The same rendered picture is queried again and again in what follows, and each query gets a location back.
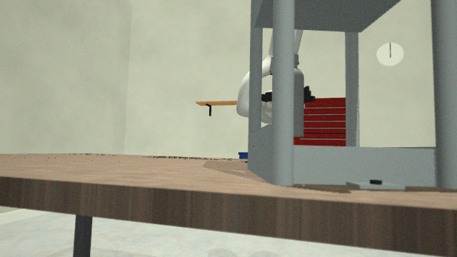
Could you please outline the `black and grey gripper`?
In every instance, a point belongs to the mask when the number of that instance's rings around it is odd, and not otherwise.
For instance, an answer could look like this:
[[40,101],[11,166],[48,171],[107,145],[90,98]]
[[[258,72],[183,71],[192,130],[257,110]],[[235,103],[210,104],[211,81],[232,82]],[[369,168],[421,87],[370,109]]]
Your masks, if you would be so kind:
[[[261,94],[261,100],[263,101],[264,111],[271,114],[272,107],[272,90],[267,91],[265,94]],[[304,103],[315,101],[315,96],[311,96],[309,86],[304,87]]]

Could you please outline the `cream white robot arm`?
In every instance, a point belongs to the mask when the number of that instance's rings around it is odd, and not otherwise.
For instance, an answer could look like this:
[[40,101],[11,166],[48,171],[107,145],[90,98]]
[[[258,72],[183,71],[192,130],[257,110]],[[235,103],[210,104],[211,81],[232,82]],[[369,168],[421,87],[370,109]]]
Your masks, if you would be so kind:
[[[298,54],[299,46],[301,43],[303,30],[294,29],[294,53]],[[272,75],[272,55],[273,55],[273,30],[271,34],[271,42],[268,50],[268,56],[262,61],[262,78]],[[239,91],[236,104],[236,111],[238,115],[248,117],[248,104],[249,104],[249,72],[243,78]],[[271,124],[271,114],[264,111],[263,101],[261,101],[261,122]]]

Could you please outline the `grey bottle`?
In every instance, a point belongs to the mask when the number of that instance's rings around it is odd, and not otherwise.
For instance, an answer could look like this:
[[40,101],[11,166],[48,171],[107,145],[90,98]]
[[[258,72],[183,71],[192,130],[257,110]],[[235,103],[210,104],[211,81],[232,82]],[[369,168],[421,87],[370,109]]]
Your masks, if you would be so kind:
[[304,75],[298,69],[298,54],[294,54],[294,125],[293,137],[303,137],[304,130]]

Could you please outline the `pale grey shelving unit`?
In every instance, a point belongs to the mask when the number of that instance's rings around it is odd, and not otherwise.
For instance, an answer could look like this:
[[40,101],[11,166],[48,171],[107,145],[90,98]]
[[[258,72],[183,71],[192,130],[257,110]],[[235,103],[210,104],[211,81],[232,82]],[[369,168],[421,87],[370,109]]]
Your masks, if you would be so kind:
[[[275,186],[457,189],[457,0],[431,0],[436,147],[360,147],[358,33],[399,1],[251,0],[249,171]],[[261,127],[263,28],[273,29],[272,107]],[[345,32],[346,146],[293,144],[294,29]]]

